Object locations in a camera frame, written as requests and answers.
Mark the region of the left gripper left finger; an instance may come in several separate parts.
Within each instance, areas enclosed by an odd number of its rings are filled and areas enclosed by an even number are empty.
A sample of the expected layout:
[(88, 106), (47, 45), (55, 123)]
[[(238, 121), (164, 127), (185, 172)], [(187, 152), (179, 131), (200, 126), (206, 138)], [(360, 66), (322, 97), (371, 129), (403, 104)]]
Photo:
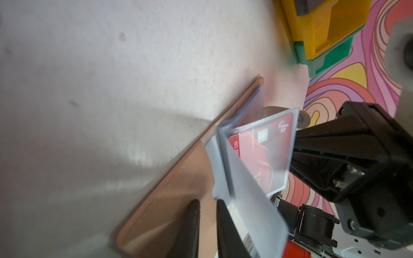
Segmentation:
[(167, 258), (197, 258), (199, 255), (200, 201), (192, 200)]

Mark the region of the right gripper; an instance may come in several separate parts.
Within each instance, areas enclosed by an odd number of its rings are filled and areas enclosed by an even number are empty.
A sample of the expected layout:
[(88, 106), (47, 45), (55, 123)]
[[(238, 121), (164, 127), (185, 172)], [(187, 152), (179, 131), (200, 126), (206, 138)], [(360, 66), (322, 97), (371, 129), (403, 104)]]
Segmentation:
[(347, 234), (389, 250), (413, 243), (413, 139), (380, 105), (347, 101), (299, 130), (290, 171), (335, 204)]

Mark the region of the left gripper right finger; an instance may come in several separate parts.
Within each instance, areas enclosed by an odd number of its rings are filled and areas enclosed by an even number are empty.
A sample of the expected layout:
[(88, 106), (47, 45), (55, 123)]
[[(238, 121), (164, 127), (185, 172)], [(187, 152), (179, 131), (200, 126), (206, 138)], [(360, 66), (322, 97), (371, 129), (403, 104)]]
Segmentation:
[(250, 258), (223, 200), (217, 201), (216, 220), (218, 257)]

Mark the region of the tan leather card holder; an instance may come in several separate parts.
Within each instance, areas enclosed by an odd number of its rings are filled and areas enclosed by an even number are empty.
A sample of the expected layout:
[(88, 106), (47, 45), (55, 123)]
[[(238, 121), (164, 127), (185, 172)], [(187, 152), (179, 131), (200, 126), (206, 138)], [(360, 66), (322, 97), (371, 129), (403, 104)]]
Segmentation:
[(301, 110), (264, 106), (263, 81), (259, 77), (253, 82), (125, 220), (114, 238), (124, 257), (166, 258), (192, 200), (199, 200), (201, 209), (198, 258), (218, 256), (218, 200), (228, 210), (237, 208), (262, 258), (283, 256), (288, 226), (229, 143), (234, 134), (251, 129), (291, 130), (288, 181)]

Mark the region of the red credit card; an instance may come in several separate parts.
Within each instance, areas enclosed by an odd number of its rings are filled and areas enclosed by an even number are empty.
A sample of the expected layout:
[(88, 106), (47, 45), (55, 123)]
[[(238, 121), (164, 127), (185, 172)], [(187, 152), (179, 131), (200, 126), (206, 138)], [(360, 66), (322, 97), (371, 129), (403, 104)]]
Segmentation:
[(251, 129), (234, 134), (229, 143), (266, 195), (285, 189), (291, 130)]

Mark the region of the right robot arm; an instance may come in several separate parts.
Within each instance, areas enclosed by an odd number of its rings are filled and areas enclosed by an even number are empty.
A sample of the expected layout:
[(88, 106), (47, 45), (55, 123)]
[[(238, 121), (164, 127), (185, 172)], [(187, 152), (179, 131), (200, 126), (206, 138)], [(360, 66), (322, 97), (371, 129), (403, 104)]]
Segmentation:
[(290, 171), (338, 212), (280, 203), (291, 240), (332, 255), (340, 225), (378, 248), (413, 243), (413, 139), (380, 105), (348, 101), (335, 120), (298, 131)]

